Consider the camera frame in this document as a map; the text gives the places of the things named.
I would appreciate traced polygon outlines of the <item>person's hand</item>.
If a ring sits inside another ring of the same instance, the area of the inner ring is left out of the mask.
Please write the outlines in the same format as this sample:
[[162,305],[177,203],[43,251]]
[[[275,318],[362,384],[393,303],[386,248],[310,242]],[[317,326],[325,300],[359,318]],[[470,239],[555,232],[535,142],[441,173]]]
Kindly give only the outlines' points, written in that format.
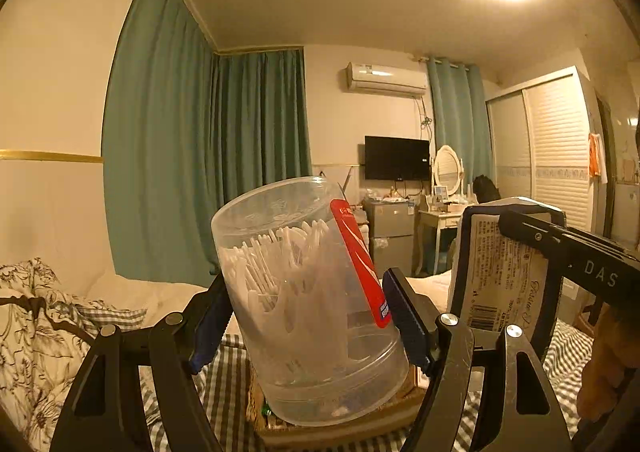
[[608,307],[599,318],[591,359],[582,370],[577,412],[582,420],[597,422],[620,401],[629,370],[639,368],[639,320]]

